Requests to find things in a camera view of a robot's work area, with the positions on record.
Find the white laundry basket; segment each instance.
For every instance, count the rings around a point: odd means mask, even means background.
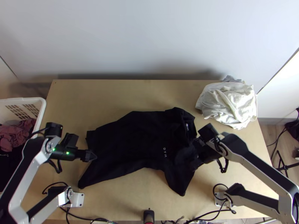
[[[9,98],[0,100],[0,124],[18,124],[20,120],[36,119],[33,132],[40,129],[46,100],[40,97]]]

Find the wooden table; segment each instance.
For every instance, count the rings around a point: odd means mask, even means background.
[[[193,114],[195,126],[200,129],[209,122],[217,131],[237,134],[250,151],[271,164],[258,121],[247,128],[234,130],[213,119],[204,119],[195,109],[195,103],[203,88],[216,81],[200,80],[54,80],[41,124],[55,122],[66,132],[79,135],[77,146],[86,149],[86,132],[116,121],[130,111],[164,111],[173,107],[183,108]],[[62,161],[63,172],[57,174],[49,164],[38,170],[25,198],[23,207],[29,209],[43,198],[42,190],[56,181],[64,181],[74,190],[88,163],[80,160]],[[221,174],[216,162],[202,165],[195,172],[186,195],[179,196],[169,188],[164,173],[141,169],[132,174],[104,181],[81,190],[85,193],[82,208],[71,212],[82,217],[105,217],[109,220],[141,220],[143,210],[155,211],[156,220],[186,219],[217,210],[213,202],[212,188],[217,183],[231,186],[241,183],[247,190],[277,198],[277,195],[242,165],[231,162],[228,171]],[[265,215],[247,207],[235,207],[236,215],[222,212],[219,219],[253,218]],[[57,209],[49,219],[65,219],[65,213]]]

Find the black t-shirt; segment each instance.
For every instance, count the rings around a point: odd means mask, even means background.
[[[88,148],[98,158],[91,162],[78,187],[96,184],[143,167],[164,171],[169,187],[184,196],[198,154],[194,117],[180,108],[133,111],[118,121],[87,132]]]

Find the pink towel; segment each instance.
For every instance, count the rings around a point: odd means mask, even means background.
[[[20,121],[18,125],[0,126],[1,150],[11,152],[13,148],[24,144],[30,134],[30,129],[35,125],[35,121],[35,119],[30,118]]]

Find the white cloth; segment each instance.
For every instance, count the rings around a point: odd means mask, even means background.
[[[212,83],[206,85],[196,102],[205,119],[215,120],[234,129],[242,129],[257,119],[257,99],[252,85]]]

